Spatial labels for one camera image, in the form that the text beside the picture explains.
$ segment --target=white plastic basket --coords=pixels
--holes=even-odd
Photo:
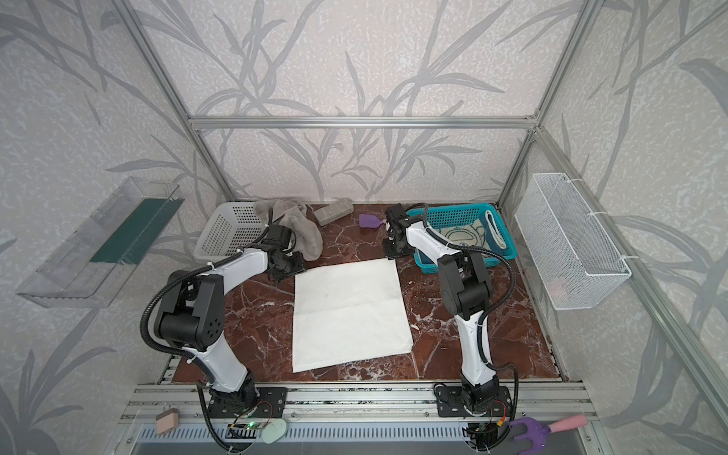
[[[220,261],[255,240],[263,227],[253,202],[225,202],[207,221],[192,254],[201,261]]]

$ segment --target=white towel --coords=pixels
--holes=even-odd
[[[387,259],[296,275],[293,372],[412,350],[397,265]]]

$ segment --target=gray towel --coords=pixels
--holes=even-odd
[[[273,207],[273,219],[283,218],[278,222],[296,233],[296,247],[305,261],[315,261],[323,251],[323,239],[316,223],[306,218],[306,205],[287,199],[266,199],[257,201],[253,210],[263,223],[268,222],[268,209]]]

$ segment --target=gray sponge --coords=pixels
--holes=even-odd
[[[340,199],[319,210],[314,211],[314,216],[319,222],[319,226],[325,226],[331,221],[336,221],[342,216],[349,215],[354,211],[352,202],[348,199]]]

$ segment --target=white wire mesh basket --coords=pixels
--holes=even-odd
[[[515,219],[555,309],[593,308],[632,275],[566,174],[533,174]]]

